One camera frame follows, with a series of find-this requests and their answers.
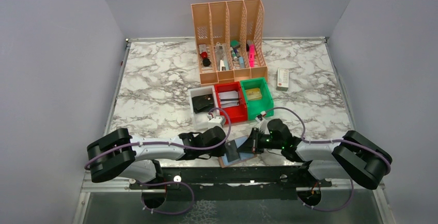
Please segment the brown leather card holder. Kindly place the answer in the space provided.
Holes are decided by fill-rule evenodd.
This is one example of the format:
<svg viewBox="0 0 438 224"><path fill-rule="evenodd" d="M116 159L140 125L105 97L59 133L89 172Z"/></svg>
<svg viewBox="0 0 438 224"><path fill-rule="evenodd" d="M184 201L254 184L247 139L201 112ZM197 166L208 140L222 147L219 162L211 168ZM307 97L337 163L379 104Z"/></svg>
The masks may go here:
<svg viewBox="0 0 438 224"><path fill-rule="evenodd" d="M247 139L248 136L242 136L225 142L225 154L218 158L220 167L230 167L256 157L256 154L238 152L238 148L242 146Z"/></svg>

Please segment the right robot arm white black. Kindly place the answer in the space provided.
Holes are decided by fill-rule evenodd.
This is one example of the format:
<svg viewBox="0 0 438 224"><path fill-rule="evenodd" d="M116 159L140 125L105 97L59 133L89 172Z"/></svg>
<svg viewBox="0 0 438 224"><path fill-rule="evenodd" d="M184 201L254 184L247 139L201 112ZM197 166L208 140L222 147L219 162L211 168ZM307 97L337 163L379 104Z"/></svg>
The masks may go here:
<svg viewBox="0 0 438 224"><path fill-rule="evenodd" d="M304 186L323 179L348 179L374 190L392 164L387 152L357 131L347 131L342 139L306 141L293 136L280 119L253 128L237 146L241 153L261 154L266 149L280 150L286 160L301 163L298 180Z"/></svg>

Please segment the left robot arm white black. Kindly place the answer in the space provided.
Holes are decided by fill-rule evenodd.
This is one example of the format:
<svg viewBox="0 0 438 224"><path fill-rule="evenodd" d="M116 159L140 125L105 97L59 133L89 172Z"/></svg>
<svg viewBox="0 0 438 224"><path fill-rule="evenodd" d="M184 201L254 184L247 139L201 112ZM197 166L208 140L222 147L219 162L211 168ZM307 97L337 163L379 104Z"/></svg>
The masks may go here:
<svg viewBox="0 0 438 224"><path fill-rule="evenodd" d="M137 179L148 187L162 183L162 174L153 160L191 161L202 155L221 157L229 132L215 126L202 132L181 133L173 138L132 136L119 128L87 146L88 162L84 168L94 183L116 177Z"/></svg>

